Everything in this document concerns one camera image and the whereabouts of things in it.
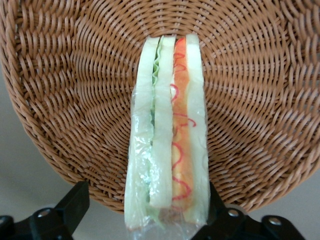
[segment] woven basket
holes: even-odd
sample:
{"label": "woven basket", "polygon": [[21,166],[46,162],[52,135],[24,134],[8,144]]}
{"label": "woven basket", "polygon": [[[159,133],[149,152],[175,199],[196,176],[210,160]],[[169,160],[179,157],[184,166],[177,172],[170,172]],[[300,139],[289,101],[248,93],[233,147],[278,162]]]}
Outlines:
{"label": "woven basket", "polygon": [[123,212],[147,36],[200,39],[210,179],[247,211],[320,165],[319,0],[1,0],[7,90],[52,168]]}

